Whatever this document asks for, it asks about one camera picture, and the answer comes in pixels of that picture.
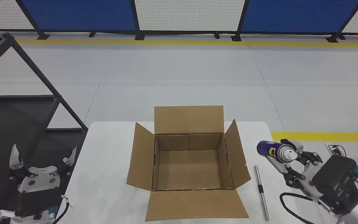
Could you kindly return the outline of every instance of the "pegboard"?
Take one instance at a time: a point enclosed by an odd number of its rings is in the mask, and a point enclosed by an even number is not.
[[[351,21],[344,28],[343,32],[357,32],[358,33],[358,12],[353,16]]]
[[[237,31],[244,0],[135,0],[141,30]]]
[[[337,32],[358,0],[250,0],[244,32]]]
[[[0,0],[0,29],[33,29],[15,0]]]
[[[135,30],[130,0],[22,0],[43,30]]]

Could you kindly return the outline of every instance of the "wd-40 can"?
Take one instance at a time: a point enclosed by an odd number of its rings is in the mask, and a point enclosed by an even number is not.
[[[270,141],[260,141],[257,144],[257,152],[261,156],[271,156],[282,163],[291,162],[298,156],[292,146]]]

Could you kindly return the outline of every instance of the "white table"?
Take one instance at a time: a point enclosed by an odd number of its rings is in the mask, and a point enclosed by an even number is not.
[[[225,129],[230,123],[225,122]],[[140,124],[151,131],[154,130],[154,122],[140,122]],[[249,218],[222,220],[202,218],[158,221],[158,223],[266,223],[263,219],[253,171],[254,165],[259,165],[270,222],[301,223],[283,209],[279,200],[282,192],[292,192],[292,189],[285,185],[283,176],[256,151],[259,141],[272,140],[268,126],[263,122],[237,124],[252,179],[237,190]],[[90,126],[66,191],[71,206],[59,223],[144,223],[149,192],[126,185],[134,125],[135,122],[95,122]],[[285,198],[286,205],[291,210],[311,222],[323,223],[313,203],[303,202],[303,206],[299,206],[298,209],[296,204],[301,203],[298,200]]]

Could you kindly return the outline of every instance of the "blue wall panel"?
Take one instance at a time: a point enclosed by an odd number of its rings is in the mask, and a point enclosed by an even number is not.
[[[40,29],[135,30],[129,0],[22,0]]]
[[[250,0],[242,31],[336,32],[358,0]]]

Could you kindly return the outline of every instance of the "cardboard box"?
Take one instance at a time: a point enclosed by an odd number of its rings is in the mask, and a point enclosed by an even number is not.
[[[127,184],[151,191],[146,221],[247,218],[236,188],[250,179],[222,106],[155,107],[154,134],[135,125]]]

